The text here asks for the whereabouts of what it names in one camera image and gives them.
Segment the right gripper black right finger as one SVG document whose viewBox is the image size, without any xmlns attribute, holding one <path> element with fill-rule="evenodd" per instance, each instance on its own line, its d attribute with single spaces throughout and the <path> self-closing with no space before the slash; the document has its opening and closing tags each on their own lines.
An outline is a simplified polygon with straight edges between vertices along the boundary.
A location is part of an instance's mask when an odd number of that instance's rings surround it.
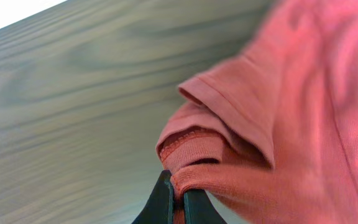
<svg viewBox="0 0 358 224">
<path fill-rule="evenodd" d="M 183 196 L 183 203 L 186 224 L 227 224 L 204 190 L 188 190 Z"/>
</svg>

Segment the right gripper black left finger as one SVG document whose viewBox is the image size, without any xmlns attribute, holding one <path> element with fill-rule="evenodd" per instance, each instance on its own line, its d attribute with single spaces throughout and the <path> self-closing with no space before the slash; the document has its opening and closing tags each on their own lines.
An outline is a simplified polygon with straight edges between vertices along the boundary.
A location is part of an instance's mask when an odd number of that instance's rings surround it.
<svg viewBox="0 0 358 224">
<path fill-rule="evenodd" d="M 132 224 L 173 224 L 174 189 L 171 173 L 163 170 L 144 208 Z"/>
</svg>

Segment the coral red t-shirt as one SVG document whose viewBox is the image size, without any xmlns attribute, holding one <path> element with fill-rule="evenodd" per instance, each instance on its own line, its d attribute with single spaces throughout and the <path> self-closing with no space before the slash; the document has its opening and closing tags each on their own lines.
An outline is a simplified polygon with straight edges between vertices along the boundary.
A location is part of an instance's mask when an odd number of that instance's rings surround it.
<svg viewBox="0 0 358 224">
<path fill-rule="evenodd" d="M 177 203 L 204 189 L 252 223 L 358 223 L 358 0 L 280 1 L 178 89 L 156 147 Z"/>
</svg>

